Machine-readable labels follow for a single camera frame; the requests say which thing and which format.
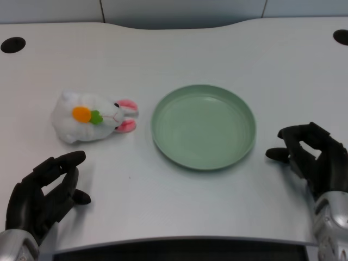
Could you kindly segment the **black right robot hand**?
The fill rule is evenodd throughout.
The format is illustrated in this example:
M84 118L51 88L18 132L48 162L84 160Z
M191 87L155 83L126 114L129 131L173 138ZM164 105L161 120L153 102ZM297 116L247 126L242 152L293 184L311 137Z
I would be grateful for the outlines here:
M347 149L329 132L310 122L283 128L278 137L286 147L270 148L265 155L289 164L315 199L330 191L347 192Z

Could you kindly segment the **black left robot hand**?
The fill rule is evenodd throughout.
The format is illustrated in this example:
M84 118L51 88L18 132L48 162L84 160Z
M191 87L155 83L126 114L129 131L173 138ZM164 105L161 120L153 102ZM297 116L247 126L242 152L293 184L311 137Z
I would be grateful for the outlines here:
M76 188L77 166L86 159L84 151L50 157L14 187L6 213L5 229L30 233L41 245L49 230L75 205L91 203L90 196Z

